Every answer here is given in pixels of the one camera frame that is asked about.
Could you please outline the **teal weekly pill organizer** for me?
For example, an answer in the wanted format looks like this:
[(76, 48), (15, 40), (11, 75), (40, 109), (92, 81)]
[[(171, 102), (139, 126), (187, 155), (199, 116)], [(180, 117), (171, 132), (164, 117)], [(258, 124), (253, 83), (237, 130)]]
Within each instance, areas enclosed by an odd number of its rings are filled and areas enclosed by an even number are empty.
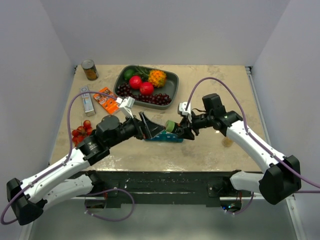
[(169, 132), (163, 131), (153, 138), (145, 139), (145, 141), (147, 141), (147, 142), (182, 143), (184, 140), (182, 138), (178, 138), (178, 136), (174, 133), (169, 133)]

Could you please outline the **green bottle lid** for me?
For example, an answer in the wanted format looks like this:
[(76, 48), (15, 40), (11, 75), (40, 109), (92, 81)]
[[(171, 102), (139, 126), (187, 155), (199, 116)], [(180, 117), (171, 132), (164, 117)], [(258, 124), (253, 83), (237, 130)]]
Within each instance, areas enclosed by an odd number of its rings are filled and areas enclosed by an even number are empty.
[(172, 120), (167, 120), (165, 123), (165, 130), (169, 133), (172, 133), (175, 129), (175, 122)]

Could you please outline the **green lidded pill bottle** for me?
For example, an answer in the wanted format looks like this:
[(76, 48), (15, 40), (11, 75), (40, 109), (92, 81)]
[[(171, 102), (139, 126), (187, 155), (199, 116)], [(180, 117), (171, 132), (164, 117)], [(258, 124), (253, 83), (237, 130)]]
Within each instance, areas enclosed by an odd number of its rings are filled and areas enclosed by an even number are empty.
[(176, 134), (176, 135), (181, 135), (184, 133), (184, 130), (178, 123), (175, 123), (173, 130), (172, 130), (172, 133)]

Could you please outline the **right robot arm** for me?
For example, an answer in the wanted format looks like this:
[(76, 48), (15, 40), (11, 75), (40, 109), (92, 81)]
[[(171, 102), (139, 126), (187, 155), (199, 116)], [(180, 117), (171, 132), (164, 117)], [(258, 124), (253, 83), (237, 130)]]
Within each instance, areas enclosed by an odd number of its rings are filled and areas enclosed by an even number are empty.
[(196, 115), (186, 102), (178, 106), (180, 123), (168, 120), (164, 129), (179, 139), (194, 140), (201, 129), (213, 128), (240, 146), (258, 165), (261, 173), (235, 171), (223, 183), (223, 192), (230, 197), (239, 191), (261, 194), (264, 199), (276, 205), (301, 189), (299, 160), (291, 155), (273, 149), (251, 131), (243, 117), (235, 111), (226, 111), (218, 94), (202, 98), (204, 112)]

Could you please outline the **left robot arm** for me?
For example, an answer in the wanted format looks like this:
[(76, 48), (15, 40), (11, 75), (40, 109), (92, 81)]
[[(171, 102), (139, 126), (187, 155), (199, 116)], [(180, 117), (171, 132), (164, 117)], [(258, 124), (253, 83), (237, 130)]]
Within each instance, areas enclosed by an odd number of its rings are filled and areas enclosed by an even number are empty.
[(104, 117), (91, 135), (65, 157), (28, 178), (8, 181), (7, 200), (19, 225), (27, 225), (39, 218), (49, 203), (45, 198), (54, 187), (107, 157), (112, 147), (132, 137), (152, 139), (164, 131), (163, 125), (149, 120), (143, 112), (139, 115), (140, 119), (126, 117), (124, 122), (113, 115)]

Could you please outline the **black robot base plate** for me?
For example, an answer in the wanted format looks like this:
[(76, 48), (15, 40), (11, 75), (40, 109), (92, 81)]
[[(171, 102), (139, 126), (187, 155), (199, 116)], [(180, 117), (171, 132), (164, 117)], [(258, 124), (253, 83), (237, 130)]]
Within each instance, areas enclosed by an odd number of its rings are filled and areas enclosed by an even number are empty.
[(76, 179), (93, 179), (93, 193), (104, 197), (106, 208), (136, 205), (205, 205), (220, 207), (221, 198), (250, 197), (247, 190), (232, 187), (233, 171), (80, 171)]

